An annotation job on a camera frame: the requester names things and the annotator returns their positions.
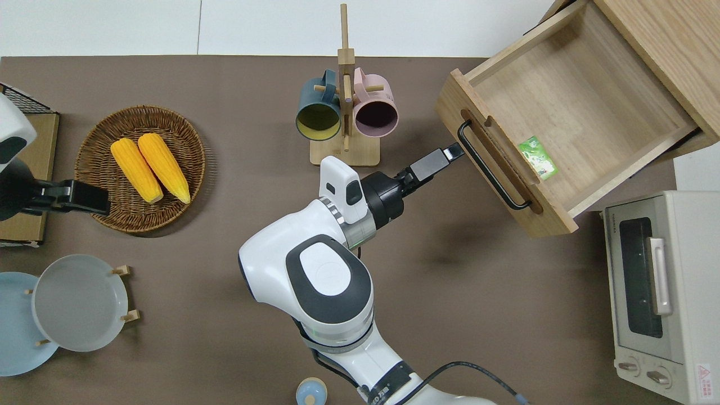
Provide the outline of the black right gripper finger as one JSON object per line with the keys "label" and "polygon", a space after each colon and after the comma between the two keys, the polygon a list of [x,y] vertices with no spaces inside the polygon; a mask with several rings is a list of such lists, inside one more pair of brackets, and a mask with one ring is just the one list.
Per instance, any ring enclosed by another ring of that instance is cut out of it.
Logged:
{"label": "black right gripper finger", "polygon": [[463,148],[455,142],[447,148],[439,148],[430,152],[414,164],[411,164],[409,168],[411,168],[411,172],[416,181],[424,182],[425,180],[430,180],[435,174],[447,168],[447,166],[464,154],[465,151]]}

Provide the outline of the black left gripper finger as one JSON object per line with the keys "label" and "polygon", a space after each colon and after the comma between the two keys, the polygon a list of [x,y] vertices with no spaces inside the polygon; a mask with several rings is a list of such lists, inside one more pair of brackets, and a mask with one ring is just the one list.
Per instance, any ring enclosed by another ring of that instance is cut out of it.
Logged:
{"label": "black left gripper finger", "polygon": [[70,200],[70,208],[74,211],[105,217],[110,215],[111,202],[106,196],[91,197],[89,199],[73,197]]}
{"label": "black left gripper finger", "polygon": [[71,199],[107,199],[109,192],[101,187],[93,186],[79,180],[70,180]]}

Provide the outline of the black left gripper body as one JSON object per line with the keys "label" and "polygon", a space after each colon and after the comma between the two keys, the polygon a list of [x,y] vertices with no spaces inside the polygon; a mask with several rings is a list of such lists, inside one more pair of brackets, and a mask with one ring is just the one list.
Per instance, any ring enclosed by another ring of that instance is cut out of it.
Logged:
{"label": "black left gripper body", "polygon": [[67,191],[61,183],[34,178],[25,163],[13,160],[1,174],[1,221],[18,214],[68,213],[74,208],[61,204]]}

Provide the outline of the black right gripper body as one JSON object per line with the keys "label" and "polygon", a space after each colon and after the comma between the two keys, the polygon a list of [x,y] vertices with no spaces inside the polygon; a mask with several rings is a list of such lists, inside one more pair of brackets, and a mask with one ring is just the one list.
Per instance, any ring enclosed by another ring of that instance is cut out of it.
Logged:
{"label": "black right gripper body", "polygon": [[403,199],[421,186],[411,167],[404,168],[395,177],[373,172],[360,180],[368,209],[380,229],[404,212]]}

